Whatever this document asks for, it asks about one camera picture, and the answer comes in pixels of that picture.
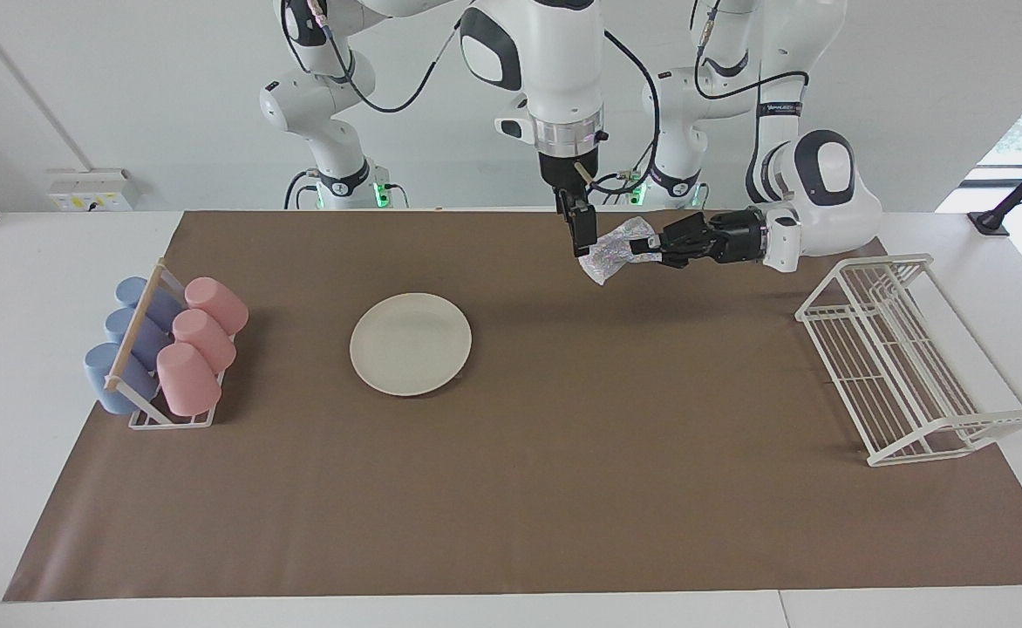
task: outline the white wire rack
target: white wire rack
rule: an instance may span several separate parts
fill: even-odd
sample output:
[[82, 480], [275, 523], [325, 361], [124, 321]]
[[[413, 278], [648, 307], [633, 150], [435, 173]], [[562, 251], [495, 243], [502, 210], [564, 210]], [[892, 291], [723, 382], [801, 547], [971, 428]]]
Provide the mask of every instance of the white wire rack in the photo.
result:
[[[846, 259], [794, 315], [856, 424], [869, 465], [966, 456], [1022, 429], [1022, 409], [979, 411], [934, 343], [910, 291], [919, 277], [932, 281], [965, 321], [930, 271], [932, 263], [929, 255]], [[972, 338], [1022, 405], [1019, 391]]]

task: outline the blue cup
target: blue cup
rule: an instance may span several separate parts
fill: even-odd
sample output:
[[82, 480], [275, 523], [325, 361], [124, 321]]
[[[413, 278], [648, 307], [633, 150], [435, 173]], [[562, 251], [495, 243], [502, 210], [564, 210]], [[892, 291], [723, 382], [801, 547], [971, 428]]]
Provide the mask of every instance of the blue cup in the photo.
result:
[[[135, 317], [133, 307], [124, 307], [123, 310], [112, 311], [107, 321], [104, 321], [104, 334], [107, 334], [108, 342], [123, 345], [124, 335], [128, 332], [128, 325], [132, 324]], [[135, 337], [135, 346], [132, 346], [132, 355], [140, 359], [146, 370], [155, 370], [158, 364], [158, 353], [170, 345], [170, 338], [158, 328], [149, 317], [143, 317], [140, 321], [140, 332]]]
[[[115, 301], [121, 307], [134, 308], [140, 303], [140, 297], [143, 297], [143, 290], [146, 288], [147, 281], [143, 277], [126, 278], [115, 286]], [[174, 299], [174, 295], [159, 286], [155, 288], [151, 307], [147, 309], [147, 318], [155, 322], [164, 332], [169, 333], [174, 328], [174, 317], [184, 310], [185, 306]]]
[[[131, 399], [124, 397], [122, 393], [108, 393], [104, 390], [104, 378], [111, 372], [111, 363], [115, 361], [115, 354], [120, 352], [120, 346], [113, 342], [105, 342], [103, 345], [93, 347], [89, 353], [85, 354], [85, 374], [92, 384], [92, 390], [96, 391], [100, 405], [108, 413], [131, 414], [138, 410]], [[147, 401], [155, 398], [158, 393], [158, 385], [155, 378], [144, 369], [135, 355], [128, 355], [128, 365], [124, 366], [124, 382], [129, 387], [135, 389], [135, 393], [140, 394]]]

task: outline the dish rack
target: dish rack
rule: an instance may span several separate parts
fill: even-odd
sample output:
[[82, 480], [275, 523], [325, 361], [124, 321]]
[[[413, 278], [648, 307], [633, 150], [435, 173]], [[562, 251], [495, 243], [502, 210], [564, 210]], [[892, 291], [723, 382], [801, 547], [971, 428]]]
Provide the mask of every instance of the dish rack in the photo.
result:
[[[155, 290], [159, 286], [168, 289], [174, 299], [185, 304], [185, 286], [166, 268], [165, 258], [158, 259], [158, 263], [155, 264], [155, 268], [151, 272], [151, 277], [147, 279], [147, 286], [145, 286], [143, 294], [140, 296], [140, 302], [135, 306], [135, 315], [132, 317], [131, 324], [128, 325], [128, 332], [124, 334], [124, 340], [120, 343], [120, 351], [115, 354], [115, 362], [112, 362], [111, 370], [109, 370], [108, 375], [104, 378], [104, 390], [109, 391], [109, 393], [117, 393], [118, 391], [118, 393], [123, 394], [128, 400], [131, 400], [132, 403], [135, 403], [138, 410], [132, 412], [132, 417], [128, 420], [128, 427], [131, 427], [132, 430], [203, 429], [203, 427], [213, 424], [213, 417], [217, 414], [217, 406], [213, 406], [207, 412], [197, 414], [195, 417], [178, 417], [176, 414], [169, 413], [169, 411], [161, 411], [151, 401], [145, 400], [143, 396], [136, 393], [135, 389], [128, 386], [128, 383], [124, 382], [124, 369], [128, 366], [128, 355], [132, 352], [133, 347], [135, 347], [135, 339], [138, 338], [138, 333], [140, 332], [140, 322], [147, 315], [147, 310], [151, 307], [153, 295], [155, 295]], [[235, 342], [234, 334], [231, 337], [231, 340]], [[221, 387], [224, 386], [225, 372], [227, 370], [221, 370], [220, 373], [217, 373], [217, 385]], [[151, 374], [155, 378], [158, 377], [157, 372]], [[155, 391], [155, 400], [158, 399], [159, 393], [161, 393], [160, 385]]]
[[[805, 300], [797, 314], [867, 447], [867, 464], [966, 456], [1022, 429], [1022, 409], [980, 412], [934, 343], [911, 283], [938, 285], [929, 255], [845, 259]], [[1011, 393], [1003, 374], [972, 329]]]

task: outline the white plate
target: white plate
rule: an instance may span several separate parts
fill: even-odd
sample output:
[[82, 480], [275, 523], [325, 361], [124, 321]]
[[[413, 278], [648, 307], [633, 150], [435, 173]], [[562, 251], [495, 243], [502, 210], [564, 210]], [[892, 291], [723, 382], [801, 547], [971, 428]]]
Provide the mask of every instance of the white plate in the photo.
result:
[[376, 303], [356, 323], [347, 346], [360, 378], [397, 397], [447, 385], [471, 350], [472, 327], [464, 313], [431, 294], [401, 294]]

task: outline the green indicator light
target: green indicator light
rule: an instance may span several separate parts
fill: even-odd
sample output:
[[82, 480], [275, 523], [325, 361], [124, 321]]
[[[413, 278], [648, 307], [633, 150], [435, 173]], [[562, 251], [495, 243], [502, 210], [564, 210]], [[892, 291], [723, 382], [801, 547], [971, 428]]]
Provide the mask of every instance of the green indicator light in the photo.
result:
[[707, 199], [709, 199], [709, 186], [705, 183], [698, 183], [698, 190], [693, 194], [690, 207], [696, 208], [696, 210], [703, 210]]
[[387, 194], [387, 189], [383, 187], [383, 183], [375, 184], [375, 198], [380, 208], [390, 205], [390, 194]]
[[643, 198], [647, 193], [647, 184], [643, 183], [642, 186], [636, 187], [635, 191], [632, 192], [631, 201], [632, 205], [640, 206], [643, 204]]

